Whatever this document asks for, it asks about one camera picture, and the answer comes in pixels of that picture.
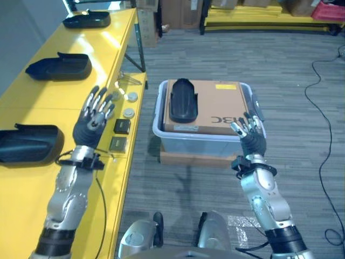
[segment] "red box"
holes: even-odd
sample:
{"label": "red box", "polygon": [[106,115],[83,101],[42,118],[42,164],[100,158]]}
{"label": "red box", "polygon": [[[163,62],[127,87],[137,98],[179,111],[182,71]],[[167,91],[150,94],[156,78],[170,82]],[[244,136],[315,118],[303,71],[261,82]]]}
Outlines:
{"label": "red box", "polygon": [[345,22],[345,6],[324,4],[320,1],[312,13],[312,18],[315,20]]}

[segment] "cardboard box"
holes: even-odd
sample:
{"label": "cardboard box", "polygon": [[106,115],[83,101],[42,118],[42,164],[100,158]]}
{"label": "cardboard box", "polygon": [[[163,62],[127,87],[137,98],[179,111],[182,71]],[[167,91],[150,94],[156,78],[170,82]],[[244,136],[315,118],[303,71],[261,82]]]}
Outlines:
{"label": "cardboard box", "polygon": [[267,7],[271,3],[271,0],[244,0],[244,6],[256,6],[256,7]]}
{"label": "cardboard box", "polygon": [[165,131],[236,135],[230,123],[248,111],[239,82],[191,80],[198,94],[198,116],[195,121],[186,124],[174,122],[169,117],[170,94],[175,82],[168,81],[163,118]]}
{"label": "cardboard box", "polygon": [[236,155],[231,155],[225,158],[208,155],[191,155],[191,154],[177,154],[168,153],[161,146],[160,160],[162,165],[185,165],[185,166],[202,166],[202,167],[217,167],[230,168],[231,162],[236,159]]}
{"label": "cardboard box", "polygon": [[281,4],[295,17],[310,17],[320,0],[285,0]]}
{"label": "cardboard box", "polygon": [[[144,9],[137,9],[137,11],[141,34],[141,43],[143,47],[155,47],[157,45],[158,34],[156,32],[157,30],[154,13],[152,11]],[[134,28],[132,29],[132,34],[128,41],[128,46],[137,46]]]}
{"label": "cardboard box", "polygon": [[171,29],[195,29],[199,27],[202,0],[162,0],[162,24]]}
{"label": "cardboard box", "polygon": [[[130,1],[123,2],[125,8],[132,8]],[[157,12],[158,0],[136,0],[136,7],[138,9],[145,9],[152,12]]]}
{"label": "cardboard box", "polygon": [[216,8],[234,9],[237,5],[237,0],[212,0],[211,4]]}

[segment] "cardboard boxes on shelf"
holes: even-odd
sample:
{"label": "cardboard boxes on shelf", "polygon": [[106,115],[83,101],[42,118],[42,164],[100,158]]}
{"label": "cardboard boxes on shelf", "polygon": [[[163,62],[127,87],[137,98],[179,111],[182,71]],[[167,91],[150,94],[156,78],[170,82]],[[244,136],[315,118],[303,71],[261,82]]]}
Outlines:
{"label": "cardboard boxes on shelf", "polygon": [[[157,12],[158,0],[137,0],[136,4],[141,43],[143,47],[155,47],[158,40],[158,33],[155,23],[155,12]],[[120,7],[122,9],[131,8],[130,1],[121,2]],[[128,46],[137,47],[134,28],[132,29]]]}
{"label": "cardboard boxes on shelf", "polygon": [[171,29],[199,27],[203,0],[162,0],[162,24]]}
{"label": "cardboard boxes on shelf", "polygon": [[220,9],[234,9],[237,5],[237,0],[212,0],[214,8]]}
{"label": "cardboard boxes on shelf", "polygon": [[165,131],[236,135],[230,123],[248,111],[239,82],[191,80],[198,94],[198,116],[195,121],[186,124],[174,122],[169,116],[170,95],[175,82],[168,81],[163,121]]}
{"label": "cardboard boxes on shelf", "polygon": [[285,0],[281,4],[296,17],[310,17],[320,0]]}
{"label": "cardboard boxes on shelf", "polygon": [[244,6],[255,6],[255,7],[267,7],[270,5],[271,0],[244,0]]}
{"label": "cardboard boxes on shelf", "polygon": [[[151,12],[157,12],[158,8],[158,0],[136,0],[136,7],[138,9],[145,9]],[[132,8],[130,5],[130,1],[124,1],[123,2],[125,8]]]}

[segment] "black cable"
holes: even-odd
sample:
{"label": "black cable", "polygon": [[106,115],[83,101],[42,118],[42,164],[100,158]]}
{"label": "black cable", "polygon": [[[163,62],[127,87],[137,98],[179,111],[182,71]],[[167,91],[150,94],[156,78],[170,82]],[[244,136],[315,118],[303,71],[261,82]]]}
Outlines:
{"label": "black cable", "polygon": [[241,253],[250,255],[250,256],[252,256],[252,257],[254,257],[254,258],[263,259],[262,257],[257,256],[257,255],[252,254],[252,253],[249,253],[249,252],[250,252],[250,251],[259,250],[259,249],[261,249],[261,248],[267,246],[268,244],[269,244],[269,242],[267,241],[267,242],[265,242],[265,243],[263,243],[263,244],[261,244],[261,245],[259,245],[259,246],[257,246],[257,247],[252,247],[252,248],[239,248],[239,247],[235,247],[235,249],[236,249],[237,251],[241,252]]}
{"label": "black cable", "polygon": [[95,174],[95,179],[96,179],[96,182],[97,182],[97,185],[99,187],[99,191],[101,191],[101,194],[102,194],[102,199],[103,199],[103,206],[104,206],[104,228],[103,228],[103,235],[102,235],[102,240],[101,240],[101,243],[99,245],[99,249],[98,249],[98,252],[96,254],[96,257],[95,259],[98,258],[99,254],[101,253],[101,249],[102,249],[102,246],[103,246],[103,242],[104,242],[104,237],[106,235],[106,227],[107,227],[107,205],[106,205],[106,198],[104,196],[104,192],[103,192],[103,189],[102,189],[102,185],[101,183],[99,182],[98,178],[97,178],[97,174],[98,174],[98,171],[96,171],[96,174]]}
{"label": "black cable", "polygon": [[71,149],[71,150],[69,150],[69,151],[67,151],[67,152],[65,152],[65,153],[60,154],[57,158],[55,158],[55,163],[56,163],[57,165],[60,165],[60,166],[61,166],[61,164],[60,164],[60,158],[61,158],[62,156],[65,156],[65,155],[69,155],[69,154],[71,154],[72,152],[73,152],[73,150]]}
{"label": "black cable", "polygon": [[255,226],[255,224],[254,224],[252,221],[250,221],[250,220],[248,219],[248,217],[246,217],[245,215],[243,215],[243,216],[244,216],[244,218],[245,218],[253,227],[255,227],[255,229],[256,229],[260,234],[262,234],[262,236],[266,237],[265,233],[262,232],[257,226]]}
{"label": "black cable", "polygon": [[[341,236],[341,234],[340,234],[338,231],[336,231],[336,230],[334,230],[334,229],[331,229],[331,228],[328,228],[328,229],[325,230],[325,238],[326,238],[326,240],[328,241],[328,243],[330,243],[330,244],[333,245],[333,246],[341,246],[341,245],[342,245],[343,253],[344,253],[344,258],[345,258],[345,244],[344,244],[344,243],[345,243],[345,229],[344,229],[344,225],[343,225],[343,223],[342,223],[342,221],[341,221],[341,219],[340,219],[340,217],[339,217],[339,214],[338,214],[337,210],[335,209],[335,207],[334,207],[334,205],[333,205],[333,203],[332,203],[332,200],[330,199],[328,193],[326,192],[325,186],[323,185],[322,175],[321,175],[322,167],[323,167],[323,165],[327,162],[327,160],[328,160],[328,158],[330,157],[330,154],[331,154],[331,152],[332,152],[332,142],[333,142],[332,125],[331,125],[329,119],[328,119],[328,118],[325,116],[325,114],[323,113],[323,111],[318,107],[317,104],[315,104],[315,103],[310,99],[310,97],[309,97],[308,94],[307,94],[307,90],[308,90],[310,87],[319,84],[319,83],[321,82],[321,80],[322,80],[320,74],[319,74],[319,73],[317,72],[317,70],[315,69],[314,64],[315,64],[315,63],[321,63],[321,62],[333,62],[333,61],[335,61],[336,59],[338,59],[338,58],[341,57],[340,49],[341,49],[342,47],[344,47],[344,46],[345,46],[345,44],[343,44],[343,45],[341,45],[340,47],[338,47],[338,50],[337,50],[337,51],[338,51],[338,55],[337,55],[337,57],[335,57],[334,59],[332,59],[332,60],[316,60],[316,61],[313,61],[313,62],[312,62],[313,71],[314,71],[315,74],[318,76],[319,80],[318,80],[316,83],[313,83],[313,84],[310,84],[310,85],[306,86],[306,88],[304,89],[304,95],[305,95],[305,97],[308,99],[308,101],[310,101],[310,103],[311,103],[312,105],[314,105],[314,107],[315,107],[316,109],[318,109],[318,111],[321,113],[321,115],[323,116],[323,118],[325,119],[325,121],[326,121],[327,124],[328,124],[329,136],[330,136],[329,147],[328,147],[328,154],[327,154],[326,158],[324,159],[324,161],[322,162],[322,164],[321,164],[320,167],[319,167],[319,178],[320,178],[322,190],[323,190],[323,192],[325,193],[325,195],[326,195],[326,197],[327,197],[327,200],[328,200],[329,204],[331,205],[331,207],[332,207],[332,209],[333,209],[335,215],[337,216],[337,218],[338,218],[338,220],[339,220],[339,222],[340,222],[341,230],[342,230],[342,236]],[[331,241],[329,240],[329,238],[327,237],[327,233],[329,233],[329,232],[332,232],[332,233],[336,234],[336,236],[340,239],[339,243],[334,243],[334,242],[331,242]]]}

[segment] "robotic arm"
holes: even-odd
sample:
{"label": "robotic arm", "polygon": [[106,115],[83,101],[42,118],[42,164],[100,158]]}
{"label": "robotic arm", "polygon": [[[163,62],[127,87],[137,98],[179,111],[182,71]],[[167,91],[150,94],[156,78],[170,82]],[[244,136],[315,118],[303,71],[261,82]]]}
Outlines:
{"label": "robotic arm", "polygon": [[94,153],[115,105],[107,89],[95,86],[87,97],[73,129],[77,144],[68,160],[59,160],[61,170],[51,197],[44,228],[30,259],[69,259],[75,231],[87,207],[87,192],[94,169],[103,169]]}
{"label": "robotic arm", "polygon": [[239,118],[241,128],[236,122],[231,128],[239,135],[244,152],[232,163],[237,171],[242,189],[258,219],[265,230],[270,243],[273,259],[313,259],[292,219],[287,201],[280,195],[274,176],[277,170],[269,166],[264,154],[266,140],[262,124],[257,116],[249,116],[246,123]]}

